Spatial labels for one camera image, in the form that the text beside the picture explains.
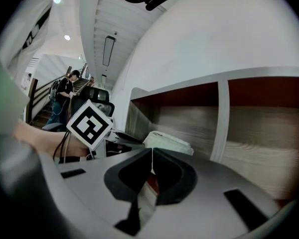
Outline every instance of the black cap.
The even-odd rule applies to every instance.
[[[71,74],[76,75],[78,78],[80,77],[80,72],[78,70],[72,71]]]

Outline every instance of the black and white square marker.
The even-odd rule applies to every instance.
[[[112,126],[113,123],[105,114],[88,100],[75,113],[66,127],[81,142],[94,150]]]

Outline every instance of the black t-shirt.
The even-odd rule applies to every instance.
[[[59,102],[63,108],[68,108],[70,104],[70,98],[64,97],[63,95],[60,94],[60,92],[65,92],[69,94],[70,92],[73,91],[73,85],[72,82],[68,78],[62,79],[60,81],[59,87],[56,90],[56,100]]]

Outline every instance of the rectangular ceiling light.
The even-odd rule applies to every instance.
[[[106,75],[102,74],[102,84],[106,84]]]
[[[107,36],[105,38],[105,44],[104,44],[104,52],[103,52],[103,65],[109,66],[111,54],[114,46],[115,38],[111,36]]]

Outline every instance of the person in black shirt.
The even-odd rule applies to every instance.
[[[73,95],[73,84],[80,76],[78,70],[74,70],[71,74],[59,83],[56,90],[55,99],[52,101],[52,116],[47,122],[48,124],[60,122],[66,126],[66,111]]]

